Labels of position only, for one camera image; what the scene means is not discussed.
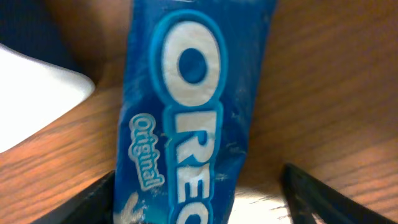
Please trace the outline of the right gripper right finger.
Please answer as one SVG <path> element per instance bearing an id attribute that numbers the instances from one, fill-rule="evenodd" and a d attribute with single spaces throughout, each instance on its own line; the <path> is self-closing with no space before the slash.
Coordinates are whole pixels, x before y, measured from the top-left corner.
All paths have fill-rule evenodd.
<path id="1" fill-rule="evenodd" d="M 293 224 L 316 224 L 314 215 L 327 224 L 396 224 L 293 164 L 283 166 L 280 184 Z"/>

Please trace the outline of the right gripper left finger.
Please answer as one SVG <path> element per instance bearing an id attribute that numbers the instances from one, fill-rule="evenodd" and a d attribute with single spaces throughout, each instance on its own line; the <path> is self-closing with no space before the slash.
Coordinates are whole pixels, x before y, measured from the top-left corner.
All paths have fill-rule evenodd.
<path id="1" fill-rule="evenodd" d="M 112 224 L 114 178 L 112 170 L 32 224 Z"/>

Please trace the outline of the blue Oreo packet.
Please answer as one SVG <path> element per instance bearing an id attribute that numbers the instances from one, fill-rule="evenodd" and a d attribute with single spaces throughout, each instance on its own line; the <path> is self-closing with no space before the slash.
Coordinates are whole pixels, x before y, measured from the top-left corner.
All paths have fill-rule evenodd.
<path id="1" fill-rule="evenodd" d="M 115 223 L 227 223 L 275 1 L 132 4 Z"/>

